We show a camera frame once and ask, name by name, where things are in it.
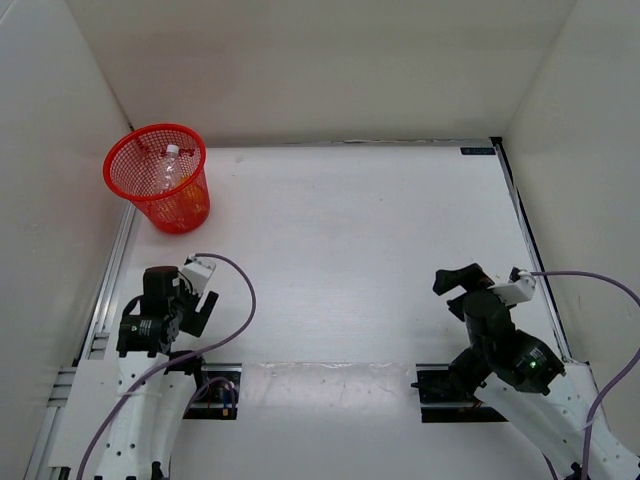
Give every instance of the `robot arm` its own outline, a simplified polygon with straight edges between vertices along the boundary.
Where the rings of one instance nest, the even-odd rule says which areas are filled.
[[[450,384],[500,412],[566,479],[579,478],[589,405],[548,345],[511,321],[510,309],[533,297],[534,278],[514,269],[508,284],[495,285],[477,264],[436,273],[436,294],[459,286],[466,292],[447,303],[466,324],[471,346],[449,366]],[[594,419],[590,454],[592,480],[640,479],[638,457],[602,414]]]
[[[200,336],[218,299],[209,292],[196,311],[215,264],[189,257],[185,265],[145,271],[143,294],[125,307],[118,331],[118,395],[146,371],[187,352],[171,352],[183,331]],[[136,305],[140,312],[133,314]],[[113,420],[94,480],[163,480],[185,406],[202,385],[196,357],[149,378]]]

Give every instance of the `cable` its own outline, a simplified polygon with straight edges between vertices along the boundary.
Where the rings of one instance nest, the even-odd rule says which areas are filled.
[[[184,362],[186,360],[190,360],[190,359],[195,358],[197,356],[200,356],[200,355],[203,355],[205,353],[208,353],[211,350],[215,350],[216,348],[220,348],[223,345],[226,345],[227,343],[229,343],[230,341],[235,339],[238,335],[240,335],[242,332],[244,332],[247,329],[247,327],[251,324],[251,321],[253,320],[253,317],[256,314],[256,306],[257,306],[256,291],[253,288],[253,284],[251,283],[251,280],[249,279],[247,274],[244,273],[244,270],[242,270],[242,268],[240,268],[240,266],[237,263],[235,263],[233,260],[231,260],[231,259],[229,259],[229,258],[227,258],[225,256],[218,255],[216,253],[196,253],[195,256],[196,257],[215,258],[217,260],[221,260],[221,261],[231,265],[240,274],[240,276],[244,279],[245,283],[247,284],[247,287],[249,288],[249,293],[251,294],[251,311],[249,312],[249,317],[247,318],[247,320],[245,320],[245,322],[242,324],[242,326],[240,328],[238,328],[238,330],[233,332],[227,338],[225,338],[223,340],[220,340],[219,342],[214,343],[213,345],[209,345],[209,346],[201,348],[199,350],[194,350],[191,353],[187,353],[185,355],[181,355],[179,357],[174,358],[173,360],[161,363],[160,365],[156,365],[155,367],[150,368],[145,373],[140,375],[140,378],[138,378],[138,380],[136,380],[129,387],[129,389],[127,390],[127,393],[134,392],[140,385],[142,385],[143,382],[147,381],[150,377],[152,377],[153,375],[155,375],[156,373],[158,373],[160,371],[163,371],[163,370],[165,370],[165,369],[167,369],[169,367],[173,367],[174,365],[178,365],[179,363],[182,363],[182,362]],[[127,400],[129,400],[130,396],[131,395],[123,395],[123,396],[121,396],[120,399],[113,406],[113,408],[111,409],[111,411],[109,412],[107,417],[104,419],[104,421],[102,422],[100,427],[98,427],[98,430],[96,431],[95,435],[93,436],[93,438],[89,442],[89,445],[87,446],[87,449],[85,450],[84,454],[82,455],[82,460],[80,461],[80,465],[78,466],[78,474],[76,475],[76,480],[82,480],[82,475],[84,474],[84,471],[87,468],[87,463],[89,462],[89,457],[91,456],[91,452],[96,447],[96,444],[98,443],[98,440],[100,439],[100,437],[102,436],[104,431],[107,429],[109,424],[118,415],[118,412],[122,409],[124,404],[127,403]]]
[[[191,280],[189,280],[187,278],[187,276],[184,273],[182,273],[180,270],[178,270],[178,275],[180,275],[182,278],[184,278],[184,280],[189,285],[189,293],[194,293],[194,291],[193,291],[193,283],[191,283]]]
[[[588,277],[595,278],[597,280],[602,280],[603,282],[607,282],[613,286],[616,286],[623,290],[627,295],[629,295],[634,302],[640,307],[640,296],[638,296],[633,290],[627,287],[625,284],[615,280],[613,278],[607,277],[605,275],[600,275],[599,273],[591,273],[591,272],[582,272],[579,270],[558,270],[551,272],[529,272],[534,277],[560,277],[560,276],[570,276],[570,277]],[[580,480],[587,480],[589,477],[589,456],[591,454],[591,433],[593,430],[593,418],[596,416],[596,412],[598,411],[598,407],[604,400],[604,397],[611,391],[613,387],[615,387],[620,380],[627,376],[627,374],[636,366],[636,364],[640,361],[640,348],[635,353],[635,355],[629,360],[620,372],[618,372],[610,381],[607,383],[604,388],[598,393],[596,399],[591,404],[589,408],[589,412],[587,413],[587,428],[584,431],[584,445],[582,447],[582,474],[580,475]]]
[[[203,393],[207,392],[209,390],[209,387],[211,387],[213,384],[215,383],[224,383],[225,386],[227,387],[227,390],[229,390],[229,395],[231,396],[231,407],[233,408],[233,410],[236,410],[236,390],[235,388],[233,388],[233,383],[230,380],[227,380],[224,377],[215,377],[212,378],[206,382],[204,382],[199,389],[197,389],[193,395],[191,395],[191,398],[189,399],[189,401],[187,402],[187,406],[184,409],[184,413],[187,413],[187,411],[189,410],[189,408],[191,408],[191,405],[193,405],[197,400],[200,399],[200,397],[202,396]]]
[[[551,460],[549,460],[546,455],[542,455],[542,456],[544,457],[544,461],[547,462],[547,467],[549,467],[549,471],[551,472],[551,478],[553,480],[558,480],[558,474],[553,468],[553,465],[551,464]]]

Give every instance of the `white table surface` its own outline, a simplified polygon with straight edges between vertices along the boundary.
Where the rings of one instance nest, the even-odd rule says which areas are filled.
[[[142,292],[145,268],[181,265],[194,252],[227,255],[254,282],[254,323],[207,355],[209,362],[245,364],[239,419],[184,422],[172,478],[510,480],[522,472],[547,478],[538,452],[508,424],[422,425],[408,387],[416,363],[448,363],[468,346],[464,325],[431,292],[437,269],[477,262],[506,281],[514,265],[532,267],[496,156],[387,146],[207,154],[210,217],[183,236],[160,233],[142,219],[114,308],[117,319]],[[210,287],[220,300],[204,335],[194,341],[183,334],[177,348],[217,341],[246,318],[249,295],[230,267],[219,262]],[[557,351],[541,295],[513,316]],[[114,368],[115,340],[111,335],[104,362],[83,362],[81,369]],[[321,367],[294,365],[288,387],[299,392],[305,385],[307,400],[265,404],[246,396],[270,375],[255,362],[355,364],[347,373],[333,370],[336,385],[368,381],[374,393],[359,387],[354,405],[330,407],[336,399],[328,387],[299,373]],[[358,373],[366,364],[389,364],[384,372],[391,372],[393,393],[386,373]],[[108,402],[87,405],[100,388],[96,374],[78,377],[60,437],[66,440],[56,443],[52,464],[76,465],[77,450],[108,408]],[[287,389],[279,391],[286,397]],[[385,398],[395,399],[389,408],[365,408],[386,405]]]

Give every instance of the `metal frame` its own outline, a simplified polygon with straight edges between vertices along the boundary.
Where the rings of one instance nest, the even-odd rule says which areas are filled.
[[[540,252],[538,252],[538,247],[536,246],[533,232],[531,231],[531,226],[529,225],[529,222],[527,220],[527,215],[525,213],[524,204],[522,203],[522,198],[520,197],[520,193],[518,192],[516,184],[513,181],[513,174],[511,172],[511,167],[509,166],[509,160],[507,159],[504,146],[502,145],[502,139],[493,139],[493,144],[496,150],[496,154],[500,159],[500,165],[502,166],[504,179],[507,183],[509,194],[511,195],[513,209],[516,212],[518,223],[520,224],[520,230],[522,231],[527,250],[529,251],[531,263],[536,270],[544,271],[542,259],[540,258]],[[551,292],[549,281],[547,278],[541,278],[539,279],[538,285],[540,286],[540,293],[542,294],[545,303],[547,304],[547,309],[549,310],[549,315],[551,317],[551,328],[553,329],[553,334],[556,337],[556,343],[558,344],[562,360],[566,363],[574,363],[575,361],[571,356],[569,342],[567,341],[564,327],[562,326],[562,322],[560,321],[560,316],[553,299],[553,293]]]
[[[109,313],[109,307],[114,300],[114,292],[117,286],[118,273],[122,266],[125,253],[127,252],[127,246],[129,245],[129,239],[131,237],[131,230],[133,221],[136,216],[136,208],[132,203],[127,202],[122,214],[122,220],[120,221],[120,227],[116,235],[116,240],[109,256],[109,262],[104,272],[104,277],[100,285],[100,291],[96,300],[96,306],[93,310],[91,322],[89,323],[89,330],[84,340],[82,352],[80,354],[81,359],[89,358],[92,351],[93,338],[96,333],[102,333],[105,331],[105,322]]]

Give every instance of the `purple cable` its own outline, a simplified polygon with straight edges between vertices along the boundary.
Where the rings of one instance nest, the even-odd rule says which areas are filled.
[[[595,278],[597,280],[602,280],[603,282],[610,283],[621,290],[624,290],[627,295],[629,295],[634,302],[640,307],[640,297],[625,284],[619,282],[618,280],[614,280],[613,278],[607,277],[605,275],[600,275],[598,273],[591,272],[581,272],[576,270],[558,270],[552,272],[530,272],[534,277],[589,277]],[[587,413],[587,428],[584,430],[584,445],[582,447],[582,474],[580,476],[580,480],[587,480],[589,477],[589,456],[591,454],[591,432],[593,430],[593,418],[596,416],[596,412],[598,411],[598,407],[604,400],[604,397],[611,391],[613,387],[615,387],[620,380],[622,380],[632,369],[636,366],[636,364],[640,361],[640,348],[635,353],[635,355],[629,360],[629,363],[625,365],[625,367],[618,372],[618,374],[613,377],[609,383],[607,383],[604,388],[598,393],[598,396],[591,404],[589,408],[589,412]]]
[[[227,380],[224,377],[215,377],[215,378],[212,378],[212,379],[204,382],[200,386],[200,388],[198,390],[196,390],[193,395],[191,395],[191,398],[187,402],[187,406],[184,409],[184,413],[187,413],[189,408],[191,408],[191,405],[193,405],[195,402],[197,402],[200,399],[200,397],[202,396],[202,394],[204,392],[206,392],[207,390],[209,390],[209,387],[212,386],[214,383],[224,383],[225,384],[225,386],[227,387],[227,390],[229,390],[229,395],[231,396],[231,408],[233,408],[233,410],[235,411],[236,410],[236,390],[235,390],[235,388],[233,388],[233,383],[230,380]]]
[[[551,472],[551,478],[553,478],[553,480],[558,480],[558,474],[553,468],[553,465],[551,464],[551,460],[549,460],[546,455],[543,455],[543,457],[544,457],[544,461],[547,462],[547,467],[549,467],[549,471]]]
[[[242,326],[238,330],[233,332],[227,338],[225,338],[223,340],[220,340],[218,343],[214,343],[213,345],[209,345],[209,346],[201,348],[199,350],[194,350],[191,353],[187,353],[185,355],[181,355],[180,357],[176,357],[173,360],[161,363],[160,365],[156,365],[155,367],[150,368],[145,373],[140,375],[140,378],[138,378],[138,380],[136,380],[129,387],[129,389],[127,390],[127,393],[135,392],[136,389],[138,387],[140,387],[140,385],[142,385],[143,382],[147,381],[150,377],[152,377],[153,375],[155,375],[158,372],[164,371],[165,369],[167,369],[169,367],[173,367],[174,365],[182,363],[182,362],[184,362],[186,360],[190,360],[190,359],[192,359],[194,357],[197,357],[199,355],[203,355],[203,354],[205,354],[207,352],[210,352],[211,350],[215,350],[216,348],[220,348],[223,345],[226,345],[227,343],[232,341],[234,338],[236,338],[238,335],[240,335],[242,332],[244,332],[247,329],[247,327],[249,326],[249,324],[251,324],[251,321],[253,320],[253,317],[256,314],[256,306],[257,306],[256,291],[254,290],[253,284],[251,283],[251,280],[249,279],[247,274],[244,273],[244,270],[242,270],[242,268],[240,268],[240,266],[237,263],[235,263],[233,260],[231,260],[231,259],[229,259],[227,257],[224,257],[222,255],[218,255],[216,253],[196,253],[195,256],[196,257],[215,258],[217,260],[222,260],[223,262],[231,265],[240,274],[240,276],[246,282],[247,287],[249,287],[249,293],[251,294],[251,312],[249,312],[249,317],[247,318],[247,320],[242,324]],[[131,395],[123,395],[123,396],[120,397],[120,400],[118,400],[116,402],[116,404],[113,406],[113,408],[111,409],[111,411],[109,412],[107,417],[104,419],[104,421],[102,422],[102,424],[100,425],[100,427],[96,431],[95,435],[93,436],[93,438],[89,442],[89,445],[87,446],[87,449],[85,450],[84,455],[82,455],[82,460],[80,461],[80,465],[78,466],[78,474],[76,475],[76,480],[82,480],[82,475],[84,474],[84,471],[87,468],[87,463],[89,462],[89,457],[91,456],[91,452],[96,447],[96,444],[98,443],[98,440],[100,439],[100,437],[102,436],[104,431],[107,429],[109,424],[111,424],[111,422],[116,417],[116,415],[118,415],[118,412],[122,409],[124,404],[127,403],[127,400],[129,400],[130,396]]]

